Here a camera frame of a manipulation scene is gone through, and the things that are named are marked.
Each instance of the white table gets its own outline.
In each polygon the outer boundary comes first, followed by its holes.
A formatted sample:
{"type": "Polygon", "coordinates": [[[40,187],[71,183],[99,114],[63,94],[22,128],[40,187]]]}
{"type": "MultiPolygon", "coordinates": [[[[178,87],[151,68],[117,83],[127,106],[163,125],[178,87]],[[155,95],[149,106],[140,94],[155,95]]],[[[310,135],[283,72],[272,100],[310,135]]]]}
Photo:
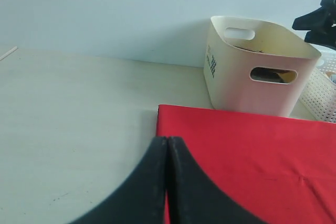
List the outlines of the white table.
{"type": "MultiPolygon", "coordinates": [[[[202,69],[26,49],[0,61],[0,223],[68,223],[105,199],[159,104],[211,108],[202,69]]],[[[292,116],[313,120],[300,103],[292,116]]]]}

